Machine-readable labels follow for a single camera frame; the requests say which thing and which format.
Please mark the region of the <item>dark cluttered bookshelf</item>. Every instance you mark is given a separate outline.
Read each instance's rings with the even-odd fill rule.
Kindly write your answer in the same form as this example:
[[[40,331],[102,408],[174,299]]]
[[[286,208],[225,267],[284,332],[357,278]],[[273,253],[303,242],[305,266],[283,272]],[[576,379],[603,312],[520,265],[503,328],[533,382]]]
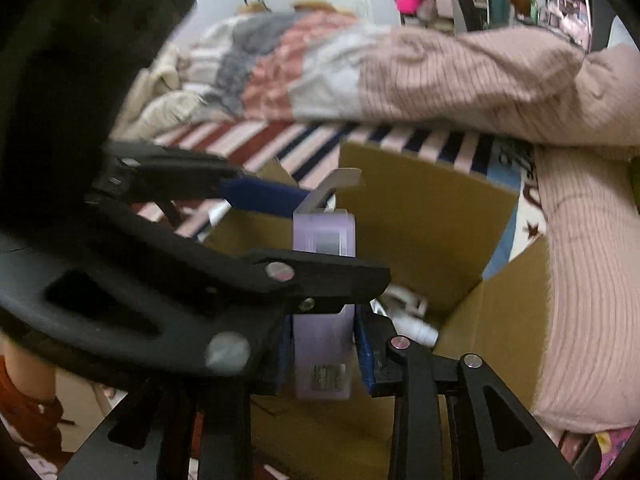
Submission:
[[[538,24],[585,52],[610,44],[616,14],[606,0],[544,0]]]

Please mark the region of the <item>pink ribbed pillow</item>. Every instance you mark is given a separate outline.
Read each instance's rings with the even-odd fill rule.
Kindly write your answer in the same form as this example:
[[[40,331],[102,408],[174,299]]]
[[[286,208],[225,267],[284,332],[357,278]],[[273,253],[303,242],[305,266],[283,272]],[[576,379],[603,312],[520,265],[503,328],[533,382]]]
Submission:
[[[535,158],[551,292],[533,412],[575,432],[634,426],[639,213],[628,166],[577,148],[540,148]]]

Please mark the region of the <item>striped pink fleece blanket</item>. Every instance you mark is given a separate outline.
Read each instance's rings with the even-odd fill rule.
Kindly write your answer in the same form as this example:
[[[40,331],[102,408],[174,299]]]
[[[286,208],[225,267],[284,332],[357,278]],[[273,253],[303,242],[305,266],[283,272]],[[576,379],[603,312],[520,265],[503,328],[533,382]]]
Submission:
[[[353,122],[206,122],[163,133],[154,143],[220,155],[250,172],[275,159],[297,184],[313,188],[337,167],[343,141],[371,142],[384,150],[450,162],[462,172],[485,172],[493,140],[472,132]]]

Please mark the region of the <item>brown cardboard box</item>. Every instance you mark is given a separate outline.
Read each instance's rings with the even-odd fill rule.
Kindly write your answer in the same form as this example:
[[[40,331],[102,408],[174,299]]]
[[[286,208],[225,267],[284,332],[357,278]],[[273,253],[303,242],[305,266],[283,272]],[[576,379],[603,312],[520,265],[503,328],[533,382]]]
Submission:
[[[337,197],[355,218],[354,258],[388,266],[390,284],[422,294],[437,314],[471,306],[492,313],[523,309],[522,294],[494,292],[480,278],[513,210],[510,192],[448,165],[371,145],[345,144],[340,163],[361,170],[364,179],[363,186]],[[283,249],[292,232],[291,221],[252,220],[218,230],[214,247],[204,247],[227,255]],[[290,333],[282,380],[293,373],[293,320],[311,313],[283,314]],[[486,361],[523,404],[522,389],[508,381],[495,353],[464,344],[449,359],[467,353]],[[280,390],[250,396],[254,459],[269,458],[296,479],[391,479],[393,398],[374,398],[363,386],[348,402],[285,401],[281,414],[268,416],[257,408],[267,396],[285,399]]]

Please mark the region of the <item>white eye mask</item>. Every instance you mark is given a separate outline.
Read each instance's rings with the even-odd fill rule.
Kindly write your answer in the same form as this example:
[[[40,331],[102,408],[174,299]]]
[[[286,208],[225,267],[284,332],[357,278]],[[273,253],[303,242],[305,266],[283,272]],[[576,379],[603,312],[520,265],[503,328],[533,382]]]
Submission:
[[[394,284],[390,284],[381,296],[371,301],[372,311],[389,318],[398,335],[433,349],[439,333],[426,320],[427,307],[428,301],[423,296]]]

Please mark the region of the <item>purple rectangular box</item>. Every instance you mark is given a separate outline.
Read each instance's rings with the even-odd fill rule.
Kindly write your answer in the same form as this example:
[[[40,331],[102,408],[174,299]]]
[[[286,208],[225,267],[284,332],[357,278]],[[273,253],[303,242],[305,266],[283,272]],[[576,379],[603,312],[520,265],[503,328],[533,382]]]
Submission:
[[[293,214],[293,248],[334,256],[356,255],[356,224],[344,209],[326,208],[341,188],[360,185],[361,171],[338,168],[325,177]],[[352,326],[355,307],[337,314],[296,315],[295,393],[300,400],[343,401],[352,392]]]

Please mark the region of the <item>pink grey patchwork duvet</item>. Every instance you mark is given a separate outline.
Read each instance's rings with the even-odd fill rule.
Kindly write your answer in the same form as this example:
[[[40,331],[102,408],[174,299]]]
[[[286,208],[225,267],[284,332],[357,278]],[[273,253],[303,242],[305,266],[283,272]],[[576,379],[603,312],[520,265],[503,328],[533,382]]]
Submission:
[[[328,11],[213,24],[179,62],[202,116],[447,122],[548,145],[639,151],[639,53],[538,27],[447,35]]]

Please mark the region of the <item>cream fluffy blanket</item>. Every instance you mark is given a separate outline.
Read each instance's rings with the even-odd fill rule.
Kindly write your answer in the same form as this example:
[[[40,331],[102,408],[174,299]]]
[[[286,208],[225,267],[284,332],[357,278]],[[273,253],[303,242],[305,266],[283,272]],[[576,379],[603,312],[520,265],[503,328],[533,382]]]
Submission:
[[[116,118],[110,138],[119,141],[151,141],[180,125],[190,124],[203,99],[182,88],[179,49],[168,42],[131,85]]]

